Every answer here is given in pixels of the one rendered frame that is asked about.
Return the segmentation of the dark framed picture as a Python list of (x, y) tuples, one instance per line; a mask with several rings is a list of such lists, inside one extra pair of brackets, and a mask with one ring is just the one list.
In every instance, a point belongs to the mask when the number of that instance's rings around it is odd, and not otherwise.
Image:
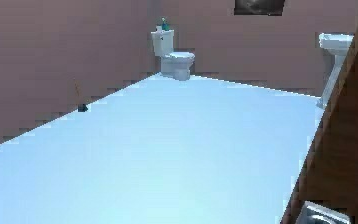
[(281, 16), (286, 0), (235, 0), (235, 15)]

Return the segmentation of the brown wooden door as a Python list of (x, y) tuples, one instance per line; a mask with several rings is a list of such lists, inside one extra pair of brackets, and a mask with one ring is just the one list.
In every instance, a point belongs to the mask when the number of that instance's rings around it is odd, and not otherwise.
[(358, 224), (358, 25), (280, 224), (307, 201)]

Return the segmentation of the brown-handled toilet plunger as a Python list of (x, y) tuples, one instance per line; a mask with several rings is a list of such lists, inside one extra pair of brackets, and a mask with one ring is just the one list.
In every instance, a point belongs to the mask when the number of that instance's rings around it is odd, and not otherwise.
[(76, 79), (74, 79), (74, 86), (75, 86), (75, 91), (77, 94), (77, 109), (79, 112), (87, 112), (88, 107), (87, 107), (86, 103), (81, 98), (80, 87), (79, 87), (79, 84)]

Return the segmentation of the white pedestal sink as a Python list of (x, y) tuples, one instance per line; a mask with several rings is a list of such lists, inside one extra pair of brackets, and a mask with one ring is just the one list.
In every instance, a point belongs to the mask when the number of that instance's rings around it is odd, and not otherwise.
[(334, 89), (334, 85), (338, 79), (348, 50), (351, 46), (353, 35), (320, 33), (318, 38), (319, 46), (334, 56), (333, 68), (322, 92), (322, 96), (317, 101), (317, 106), (321, 109), (325, 109)]

